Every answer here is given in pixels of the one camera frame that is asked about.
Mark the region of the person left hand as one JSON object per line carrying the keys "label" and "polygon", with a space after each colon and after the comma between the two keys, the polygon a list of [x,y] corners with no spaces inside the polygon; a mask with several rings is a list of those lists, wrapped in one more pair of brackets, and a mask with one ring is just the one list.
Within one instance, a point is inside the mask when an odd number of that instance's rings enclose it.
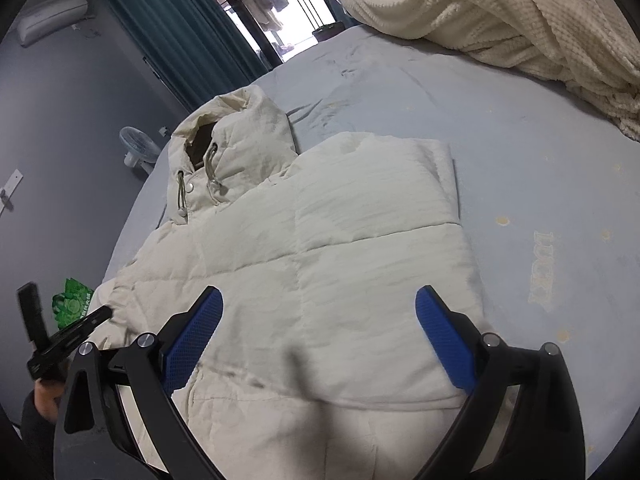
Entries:
{"label": "person left hand", "polygon": [[34,388],[34,404],[38,414],[50,424],[58,420],[58,409],[65,385],[55,380],[38,379]]}

